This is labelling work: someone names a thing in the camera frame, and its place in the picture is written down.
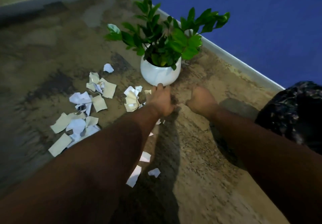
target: green plant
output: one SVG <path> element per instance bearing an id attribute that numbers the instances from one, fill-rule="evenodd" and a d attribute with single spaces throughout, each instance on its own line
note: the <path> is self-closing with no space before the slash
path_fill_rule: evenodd
<path id="1" fill-rule="evenodd" d="M 110 33 L 104 36 L 105 39 L 122 40 L 127 44 L 126 49 L 133 48 L 137 55 L 144 55 L 144 59 L 151 64 L 158 67 L 172 67 L 173 70 L 176 69 L 175 64 L 180 56 L 182 59 L 189 60 L 199 53 L 202 45 L 200 34 L 223 27 L 230 17 L 229 12 L 219 15 L 218 11 L 207 9 L 195 19 L 195 8 L 191 8 L 187 19 L 180 18 L 180 27 L 177 20 L 171 16 L 162 24 L 158 23 L 160 15 L 155 12 L 160 7 L 160 3 L 152 6 L 151 0 L 143 0 L 135 1 L 135 4 L 142 11 L 142 15 L 135 15 L 135 17 L 144 20 L 146 25 L 137 24 L 135 27 L 124 22 L 123 27 L 129 30 L 125 32 L 120 31 L 113 24 L 108 24 L 107 29 Z"/>

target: gray baseboard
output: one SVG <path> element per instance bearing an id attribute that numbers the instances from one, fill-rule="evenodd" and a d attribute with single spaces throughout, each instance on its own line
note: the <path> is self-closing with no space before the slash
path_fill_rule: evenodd
<path id="1" fill-rule="evenodd" d="M 73 1 L 77 1 L 77 0 L 28 0 L 28 1 L 6 5 L 6 6 L 1 6 L 0 20 L 11 16 L 17 16 L 17 15 L 26 14 L 32 11 L 42 10 L 45 5 L 48 5 L 54 2 L 73 2 Z M 161 15 L 162 18 L 167 18 L 169 16 L 167 13 L 165 13 L 160 9 L 158 10 L 158 13 Z M 203 41 L 204 47 L 214 52 L 220 58 L 224 59 L 228 64 L 234 66 L 241 72 L 248 75 L 258 85 L 264 88 L 268 88 L 273 92 L 279 92 L 284 90 L 284 88 L 281 85 L 277 84 L 276 82 L 272 81 L 268 77 L 256 71 L 246 63 L 237 59 L 235 56 L 231 55 L 227 51 L 223 50 L 219 46 L 212 43 L 210 40 L 202 37 L 202 41 Z"/>

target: stone tile floor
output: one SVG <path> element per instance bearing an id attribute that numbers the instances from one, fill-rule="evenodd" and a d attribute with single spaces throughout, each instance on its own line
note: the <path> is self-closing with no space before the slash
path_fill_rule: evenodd
<path id="1" fill-rule="evenodd" d="M 90 71 L 117 84 L 114 98 L 105 99 L 109 109 L 91 112 L 103 128 L 125 113 L 129 85 L 150 89 L 140 57 L 102 38 L 107 23 L 137 23 L 135 13 L 130 0 L 80 0 L 49 5 L 0 28 L 0 196 L 52 159 L 47 150 L 60 133 L 49 125 L 75 111 L 68 97 L 86 91 Z M 115 72 L 103 72 L 105 63 Z M 172 85 L 178 110 L 149 137 L 151 163 L 139 163 L 139 180 L 126 187 L 111 223 L 287 223 L 249 174 L 232 164 L 238 165 L 236 158 L 217 145 L 207 120 L 185 106 L 194 84 L 249 118 L 274 95 L 206 49 L 185 62 Z M 147 175 L 155 167 L 161 170 L 157 179 Z"/>

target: white pot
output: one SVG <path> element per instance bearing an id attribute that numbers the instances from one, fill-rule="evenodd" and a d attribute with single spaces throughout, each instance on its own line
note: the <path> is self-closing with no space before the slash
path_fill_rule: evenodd
<path id="1" fill-rule="evenodd" d="M 170 85 L 179 76 L 181 70 L 181 57 L 175 64 L 175 71 L 171 67 L 157 67 L 141 58 L 141 74 L 143 78 L 151 85 L 157 86 L 162 83 L 163 86 Z"/>

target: person's right arm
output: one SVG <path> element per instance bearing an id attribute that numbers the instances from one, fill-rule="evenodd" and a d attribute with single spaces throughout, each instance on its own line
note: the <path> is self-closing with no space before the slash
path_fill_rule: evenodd
<path id="1" fill-rule="evenodd" d="M 321 155 L 222 108 L 206 88 L 194 88 L 187 106 L 215 124 L 290 223 L 322 221 Z"/>

